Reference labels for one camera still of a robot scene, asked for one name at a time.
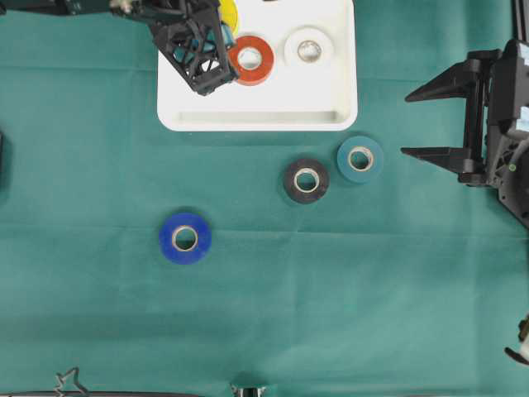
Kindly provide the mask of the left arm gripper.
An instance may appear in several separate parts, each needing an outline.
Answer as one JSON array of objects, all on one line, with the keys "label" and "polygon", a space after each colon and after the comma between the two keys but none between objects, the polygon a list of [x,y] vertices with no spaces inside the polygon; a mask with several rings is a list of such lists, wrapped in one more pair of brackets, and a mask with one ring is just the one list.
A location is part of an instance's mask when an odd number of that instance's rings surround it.
[{"label": "left arm gripper", "polygon": [[207,96],[239,74],[228,51],[231,28],[222,22],[218,1],[142,1],[145,18],[159,52],[188,86]]}]

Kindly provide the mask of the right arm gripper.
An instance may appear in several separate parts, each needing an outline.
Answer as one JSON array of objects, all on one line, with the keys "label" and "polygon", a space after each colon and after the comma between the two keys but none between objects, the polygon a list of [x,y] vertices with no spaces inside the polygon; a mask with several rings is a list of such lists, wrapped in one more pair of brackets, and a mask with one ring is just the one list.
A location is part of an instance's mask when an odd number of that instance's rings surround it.
[{"label": "right arm gripper", "polygon": [[465,148],[403,147],[401,152],[459,174],[468,186],[528,186],[528,44],[472,51],[405,97],[421,102],[467,98]]}]

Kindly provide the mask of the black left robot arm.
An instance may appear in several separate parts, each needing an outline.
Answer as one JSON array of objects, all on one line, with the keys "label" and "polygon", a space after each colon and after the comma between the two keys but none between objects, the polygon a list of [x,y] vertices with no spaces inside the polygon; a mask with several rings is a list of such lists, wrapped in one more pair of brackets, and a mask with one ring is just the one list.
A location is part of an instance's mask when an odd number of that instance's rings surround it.
[{"label": "black left robot arm", "polygon": [[240,75],[228,51],[235,45],[218,1],[2,1],[9,11],[57,17],[109,13],[148,26],[154,45],[186,84],[207,96]]}]

